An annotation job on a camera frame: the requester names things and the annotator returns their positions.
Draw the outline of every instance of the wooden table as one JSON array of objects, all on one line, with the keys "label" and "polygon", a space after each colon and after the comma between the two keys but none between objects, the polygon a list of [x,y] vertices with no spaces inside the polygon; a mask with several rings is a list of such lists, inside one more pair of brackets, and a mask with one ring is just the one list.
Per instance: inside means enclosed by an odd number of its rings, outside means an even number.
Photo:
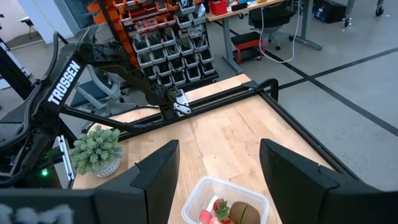
[{"label": "wooden table", "polygon": [[[248,82],[239,75],[186,93],[189,101]],[[113,119],[134,121],[157,110],[130,111]],[[281,223],[259,161],[260,139],[269,138],[313,161],[330,167],[260,96],[194,116],[123,141],[124,158],[115,174],[98,178],[77,175],[73,188],[89,189],[111,180],[172,139],[180,141],[180,172],[169,223],[185,223],[181,210],[194,186],[211,175],[264,194],[271,203],[267,223]]]},{"label": "wooden table", "polygon": [[[245,9],[241,9],[238,11],[231,11],[231,8],[228,8],[228,12],[226,14],[222,15],[214,15],[213,13],[208,13],[206,15],[207,21],[216,21],[221,19],[222,25],[223,25],[223,34],[224,34],[224,45],[225,45],[225,56],[222,55],[223,59],[225,62],[237,73],[237,74],[242,74],[243,70],[242,68],[234,61],[233,54],[232,54],[232,44],[231,44],[231,34],[229,33],[229,18],[231,16],[240,14],[240,13],[245,13],[248,11],[251,11],[253,9],[258,9],[260,7],[264,6],[269,6],[271,4],[275,4],[281,1],[291,1],[291,0],[267,0],[266,2],[262,3],[257,3],[257,1],[253,1],[251,5],[249,5]],[[295,40],[300,42],[301,44],[309,45],[312,47],[315,47],[318,50],[322,49],[322,46],[319,44],[316,44],[312,42],[311,40],[307,39],[307,31],[309,30],[310,27],[310,21],[312,18],[312,7],[313,7],[313,1],[312,0],[301,0],[304,2],[304,8],[303,8],[303,21],[300,22],[302,24],[301,28],[301,33],[300,35],[297,35]]]}]

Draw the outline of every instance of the white pot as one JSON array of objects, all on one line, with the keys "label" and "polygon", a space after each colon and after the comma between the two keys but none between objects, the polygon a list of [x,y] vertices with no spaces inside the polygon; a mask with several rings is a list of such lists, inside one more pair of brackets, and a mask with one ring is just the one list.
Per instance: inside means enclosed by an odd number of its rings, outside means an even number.
[{"label": "white pot", "polygon": [[119,168],[120,162],[121,162],[121,159],[110,162],[109,165],[106,166],[104,169],[94,170],[93,173],[97,177],[107,177],[107,176],[113,174]]}]

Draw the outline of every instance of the green led light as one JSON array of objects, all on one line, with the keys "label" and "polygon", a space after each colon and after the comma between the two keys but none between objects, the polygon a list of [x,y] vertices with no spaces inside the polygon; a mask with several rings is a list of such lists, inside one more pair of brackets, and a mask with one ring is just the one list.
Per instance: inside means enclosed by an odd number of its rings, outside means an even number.
[{"label": "green led light", "polygon": [[47,170],[47,169],[44,169],[44,170],[42,170],[42,176],[47,176],[49,174],[49,170]]}]

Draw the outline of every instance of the wheel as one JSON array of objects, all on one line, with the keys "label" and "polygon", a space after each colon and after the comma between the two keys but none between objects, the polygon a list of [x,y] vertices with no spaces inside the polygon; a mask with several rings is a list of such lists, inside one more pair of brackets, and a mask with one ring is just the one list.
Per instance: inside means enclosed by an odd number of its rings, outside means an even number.
[{"label": "wheel", "polygon": [[376,10],[376,16],[377,16],[377,17],[383,15],[383,13],[384,13],[383,7],[380,7],[378,10]]},{"label": "wheel", "polygon": [[349,25],[349,19],[346,19],[346,22],[344,23],[344,27],[348,27]]}]

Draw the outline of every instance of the white cable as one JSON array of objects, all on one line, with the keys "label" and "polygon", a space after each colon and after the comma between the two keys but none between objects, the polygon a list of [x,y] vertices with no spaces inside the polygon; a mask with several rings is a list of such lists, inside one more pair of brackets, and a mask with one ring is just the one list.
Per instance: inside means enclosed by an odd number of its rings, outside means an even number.
[{"label": "white cable", "polygon": [[298,12],[297,25],[296,25],[296,32],[295,32],[294,37],[293,37],[292,58],[290,58],[290,59],[288,59],[288,60],[286,60],[286,61],[280,62],[280,61],[277,61],[277,60],[275,60],[275,59],[269,57],[268,55],[266,55],[266,54],[262,51],[262,49],[261,49],[261,40],[262,40],[262,39],[261,39],[261,35],[262,35],[262,31],[264,30],[264,15],[263,15],[263,11],[262,11],[262,10],[263,10],[263,8],[261,8],[262,29],[261,29],[260,41],[259,41],[260,52],[261,52],[264,56],[266,56],[268,59],[271,59],[271,60],[273,60],[274,62],[277,62],[277,63],[285,63],[285,62],[289,62],[289,61],[293,60],[293,59],[294,59],[294,42],[295,42],[295,40],[296,40],[297,31],[299,31],[300,12]]}]

